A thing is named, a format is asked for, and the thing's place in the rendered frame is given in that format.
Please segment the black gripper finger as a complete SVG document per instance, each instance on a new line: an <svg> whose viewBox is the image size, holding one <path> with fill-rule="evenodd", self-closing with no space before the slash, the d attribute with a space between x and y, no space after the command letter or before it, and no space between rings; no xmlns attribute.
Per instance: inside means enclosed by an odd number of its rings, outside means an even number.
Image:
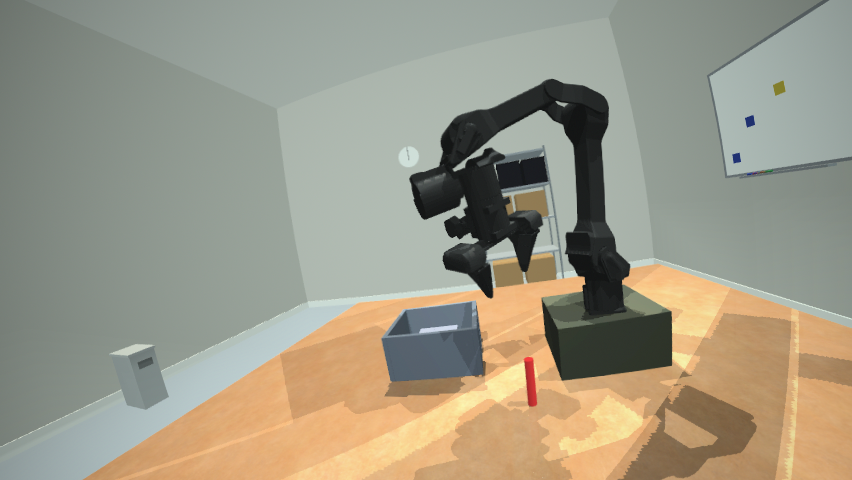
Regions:
<svg viewBox="0 0 852 480"><path fill-rule="evenodd" d="M485 263L474 273L468 274L479 286L483 293L490 299L494 298L493 282L490 264Z"/></svg>
<svg viewBox="0 0 852 480"><path fill-rule="evenodd" d="M526 234L511 234L507 238L512 242L522 272L527 272L533 253L533 247L540 228Z"/></svg>

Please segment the red peg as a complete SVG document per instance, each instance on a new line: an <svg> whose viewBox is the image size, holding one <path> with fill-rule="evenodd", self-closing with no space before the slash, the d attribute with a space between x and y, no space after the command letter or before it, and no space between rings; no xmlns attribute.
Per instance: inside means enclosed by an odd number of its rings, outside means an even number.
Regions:
<svg viewBox="0 0 852 480"><path fill-rule="evenodd" d="M537 394L535 384L534 362L532 357L524 358L525 376L527 386L528 405L531 407L537 406Z"/></svg>

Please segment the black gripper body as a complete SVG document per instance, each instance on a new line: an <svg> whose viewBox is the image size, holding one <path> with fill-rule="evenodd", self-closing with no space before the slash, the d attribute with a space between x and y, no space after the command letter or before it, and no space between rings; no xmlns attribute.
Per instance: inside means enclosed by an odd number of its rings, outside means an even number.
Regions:
<svg viewBox="0 0 852 480"><path fill-rule="evenodd" d="M446 270L471 274L485 265L488 249L500 243L511 234L526 234L543 226L541 214L536 210L516 211L508 216L506 205L509 197L498 195L482 201L467 202L465 215L470 215L476 232L472 238L478 238L475 244L459 243L444 252L443 263Z"/></svg>

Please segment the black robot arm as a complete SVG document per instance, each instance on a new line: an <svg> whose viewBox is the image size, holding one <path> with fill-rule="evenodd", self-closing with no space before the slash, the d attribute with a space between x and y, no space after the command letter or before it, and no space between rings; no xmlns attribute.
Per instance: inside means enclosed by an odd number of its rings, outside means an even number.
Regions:
<svg viewBox="0 0 852 480"><path fill-rule="evenodd" d="M458 115L442 133L439 167L409 178L415 206L426 220L459 207L464 195L467 202L498 195L501 189L493 163L505 155L493 147L469 159L464 168L453 169L499 131L540 110L564 125L573 144L577 223L573 232L566 232L565 254L577 275L585 279L585 309L592 316L626 312L622 280L629 277L631 265L616 252L615 237L605 219L601 142L609 123L609 105L601 93L547 79L496 107Z"/></svg>

